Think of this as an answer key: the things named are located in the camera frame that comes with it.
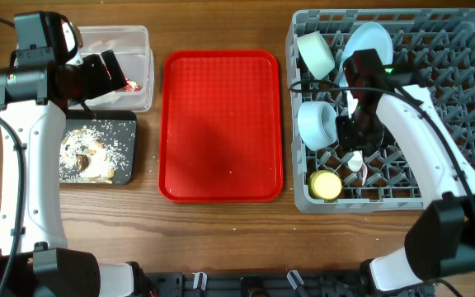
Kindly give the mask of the brown food piece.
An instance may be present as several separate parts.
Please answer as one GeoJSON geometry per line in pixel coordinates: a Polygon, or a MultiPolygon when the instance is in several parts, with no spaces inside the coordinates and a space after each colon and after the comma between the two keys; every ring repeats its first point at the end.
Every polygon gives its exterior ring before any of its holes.
{"type": "Polygon", "coordinates": [[[89,166],[89,158],[85,154],[76,155],[76,167],[79,172],[83,172],[89,166]]]}

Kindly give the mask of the white plastic spoon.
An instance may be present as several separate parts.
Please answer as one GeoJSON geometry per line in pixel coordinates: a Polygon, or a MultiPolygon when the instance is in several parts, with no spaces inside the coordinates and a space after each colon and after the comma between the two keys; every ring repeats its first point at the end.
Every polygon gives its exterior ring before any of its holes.
{"type": "Polygon", "coordinates": [[[362,168],[363,163],[364,159],[362,156],[362,152],[354,151],[352,157],[347,162],[347,166],[352,172],[358,172],[362,168]]]}

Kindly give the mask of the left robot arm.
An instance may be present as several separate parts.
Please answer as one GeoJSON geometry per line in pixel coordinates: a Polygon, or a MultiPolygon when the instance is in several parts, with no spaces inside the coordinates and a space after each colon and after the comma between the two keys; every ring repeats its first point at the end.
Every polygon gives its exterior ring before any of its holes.
{"type": "Polygon", "coordinates": [[[123,88],[112,51],[76,61],[78,29],[57,12],[17,14],[17,48],[0,68],[0,296],[149,296],[136,262],[99,264],[68,248],[59,149],[68,108],[123,88]]]}

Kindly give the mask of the yellow plastic cup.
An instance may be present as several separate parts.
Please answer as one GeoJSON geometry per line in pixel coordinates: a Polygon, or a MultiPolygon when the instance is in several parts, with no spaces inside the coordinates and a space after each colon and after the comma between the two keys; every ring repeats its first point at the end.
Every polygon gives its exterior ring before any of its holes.
{"type": "Polygon", "coordinates": [[[311,197],[332,201],[341,194],[342,183],[335,173],[320,170],[310,175],[308,187],[311,197]]]}

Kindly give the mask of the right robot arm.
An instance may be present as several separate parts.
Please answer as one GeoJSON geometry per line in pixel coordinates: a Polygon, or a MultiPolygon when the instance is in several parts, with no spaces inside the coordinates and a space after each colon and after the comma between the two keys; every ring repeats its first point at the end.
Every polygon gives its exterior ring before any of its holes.
{"type": "Polygon", "coordinates": [[[475,271],[475,170],[435,111],[430,90],[409,65],[384,65],[375,49],[343,63],[358,101],[336,119],[339,145],[373,153],[390,134],[420,189],[424,211],[397,251],[364,263],[369,293],[395,293],[475,271]]]}

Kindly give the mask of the small light blue bowl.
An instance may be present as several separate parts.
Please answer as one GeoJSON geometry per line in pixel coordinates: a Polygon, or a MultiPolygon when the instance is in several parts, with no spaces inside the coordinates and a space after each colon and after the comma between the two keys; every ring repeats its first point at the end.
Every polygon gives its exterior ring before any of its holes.
{"type": "Polygon", "coordinates": [[[302,141],[318,151],[337,141],[337,113],[324,101],[306,101],[299,107],[297,122],[302,141]]]}

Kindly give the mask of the red snack wrapper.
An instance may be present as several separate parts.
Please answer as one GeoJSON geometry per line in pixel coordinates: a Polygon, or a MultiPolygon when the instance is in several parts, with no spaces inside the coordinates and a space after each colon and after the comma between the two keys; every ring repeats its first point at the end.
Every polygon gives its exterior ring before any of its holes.
{"type": "Polygon", "coordinates": [[[142,89],[141,85],[129,78],[125,79],[126,84],[121,88],[123,92],[138,92],[142,89]]]}

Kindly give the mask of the large light blue plate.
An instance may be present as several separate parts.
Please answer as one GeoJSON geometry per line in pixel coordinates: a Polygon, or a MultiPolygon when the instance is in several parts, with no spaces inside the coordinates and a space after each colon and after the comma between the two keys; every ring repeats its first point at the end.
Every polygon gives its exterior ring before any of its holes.
{"type": "Polygon", "coordinates": [[[358,50],[374,49],[383,65],[393,62],[393,43],[390,34],[378,23],[370,22],[358,28],[347,41],[340,62],[340,87],[347,87],[346,76],[343,73],[343,63],[358,50]]]}

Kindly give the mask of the white plastic fork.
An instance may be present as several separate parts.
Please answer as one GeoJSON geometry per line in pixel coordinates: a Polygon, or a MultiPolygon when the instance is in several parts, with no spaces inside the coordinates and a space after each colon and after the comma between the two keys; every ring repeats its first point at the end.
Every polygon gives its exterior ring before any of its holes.
{"type": "Polygon", "coordinates": [[[366,181],[367,181],[367,176],[368,176],[368,168],[367,168],[367,165],[366,163],[362,162],[361,163],[361,180],[362,180],[362,186],[365,186],[366,184],[366,181]]]}

